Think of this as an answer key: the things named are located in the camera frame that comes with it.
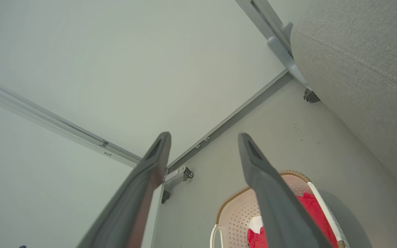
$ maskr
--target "floor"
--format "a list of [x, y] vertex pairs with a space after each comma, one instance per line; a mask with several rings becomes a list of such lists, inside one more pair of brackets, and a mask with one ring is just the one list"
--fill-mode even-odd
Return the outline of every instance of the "floor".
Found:
[[246, 186], [240, 132], [251, 135], [278, 171], [293, 169], [312, 180], [351, 247], [397, 247], [397, 183], [380, 161], [322, 102], [304, 101], [296, 80], [272, 87], [271, 97], [186, 162], [194, 178], [161, 205], [153, 247], [208, 246], [220, 205]]

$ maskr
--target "white wall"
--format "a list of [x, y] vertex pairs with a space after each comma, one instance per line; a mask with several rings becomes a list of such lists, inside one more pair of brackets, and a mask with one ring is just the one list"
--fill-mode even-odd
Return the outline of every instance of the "white wall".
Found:
[[130, 171], [0, 107], [0, 247], [75, 247]]
[[322, 102], [303, 100], [303, 85], [292, 80], [272, 87], [276, 93], [185, 163], [194, 178], [177, 185], [161, 205], [158, 248], [208, 246], [219, 207], [246, 186], [240, 132], [251, 135], [278, 171], [295, 170], [312, 180], [350, 247], [397, 247], [393, 177]]
[[0, 84], [139, 156], [170, 131], [174, 160], [283, 70], [234, 0], [0, 0]]

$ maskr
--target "laundry basket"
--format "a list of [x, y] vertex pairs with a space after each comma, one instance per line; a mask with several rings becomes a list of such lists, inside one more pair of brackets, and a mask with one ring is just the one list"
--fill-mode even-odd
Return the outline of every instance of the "laundry basket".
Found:
[[[296, 196], [303, 196], [304, 193], [315, 196], [338, 241], [338, 247], [350, 248], [338, 221], [310, 179], [292, 170], [280, 171], [280, 175]], [[220, 233], [222, 248], [247, 248], [248, 225], [258, 215], [260, 208], [254, 190], [246, 187], [232, 195], [218, 211], [216, 224], [211, 232], [210, 248], [214, 248], [216, 231]]]

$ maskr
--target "red cloth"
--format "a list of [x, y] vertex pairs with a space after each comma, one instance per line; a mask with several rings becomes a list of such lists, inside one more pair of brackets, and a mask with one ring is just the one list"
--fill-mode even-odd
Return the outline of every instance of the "red cloth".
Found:
[[[323, 213], [318, 201], [315, 196], [309, 193], [304, 193], [304, 195], [298, 196], [299, 201], [307, 210], [309, 215], [321, 229], [323, 234], [326, 236], [327, 240], [332, 244], [333, 248], [338, 248], [338, 243], [335, 234], [330, 227], [326, 216]], [[260, 233], [256, 234], [251, 229], [247, 230], [247, 243], [249, 243], [250, 248], [267, 248], [266, 235], [264, 234], [264, 227], [260, 229]]]

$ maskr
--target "whiteboard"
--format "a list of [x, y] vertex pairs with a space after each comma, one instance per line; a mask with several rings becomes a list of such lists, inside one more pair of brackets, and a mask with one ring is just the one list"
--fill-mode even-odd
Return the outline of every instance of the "whiteboard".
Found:
[[169, 162], [284, 70], [234, 0], [0, 1], [0, 84]]

